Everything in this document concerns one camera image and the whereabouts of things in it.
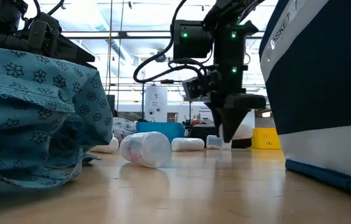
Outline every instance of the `patterned fabric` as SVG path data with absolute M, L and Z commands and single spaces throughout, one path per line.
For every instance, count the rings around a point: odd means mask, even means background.
M 137 133 L 136 123 L 124 118 L 113 118 L 112 133 L 121 142 L 126 136 Z
M 52 188 L 78 175 L 94 159 L 85 153 L 111 141 L 110 111 L 96 70 L 0 49 L 0 192 Z

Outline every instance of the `navy blue panel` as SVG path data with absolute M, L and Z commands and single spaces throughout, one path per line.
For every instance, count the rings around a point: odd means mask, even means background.
M 289 0 L 278 0 L 278 3 L 276 4 L 276 6 L 274 8 L 274 12 L 273 12 L 271 18 L 269 18 L 267 28 L 265 29 L 265 33 L 264 33 L 264 36 L 261 40 L 260 48 L 258 51 L 258 55 L 260 56 L 260 60 L 261 60 L 261 55 L 263 54 L 265 45 L 267 44 L 267 41 L 268 41 L 273 29 L 275 28 L 275 25 L 278 22 L 278 19 L 281 16 L 284 8 L 288 4 L 288 2 L 289 2 Z
M 344 190 L 351 192 L 351 176 L 349 175 L 290 160 L 286 161 L 286 168 L 309 175 L 320 181 L 334 185 L 336 187 L 341 187 Z
M 266 86 L 278 134 L 351 126 L 351 1 L 329 1 Z

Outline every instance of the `plastic cup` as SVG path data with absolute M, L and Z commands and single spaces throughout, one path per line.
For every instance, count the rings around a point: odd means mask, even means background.
M 120 153 L 129 162 L 157 168 L 171 158 L 168 138 L 159 132 L 137 133 L 126 136 L 120 144 Z

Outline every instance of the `wooden table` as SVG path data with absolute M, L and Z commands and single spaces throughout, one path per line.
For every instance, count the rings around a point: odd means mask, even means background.
M 162 169 L 100 157 L 58 189 L 0 196 L 0 224 L 351 223 L 351 195 L 285 171 L 281 151 L 177 152 Z

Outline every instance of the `blue bin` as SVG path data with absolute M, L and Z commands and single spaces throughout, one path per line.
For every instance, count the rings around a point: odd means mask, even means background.
M 164 134 L 171 142 L 175 138 L 184 137 L 185 127 L 181 123 L 137 122 L 137 133 L 151 131 L 157 131 Z

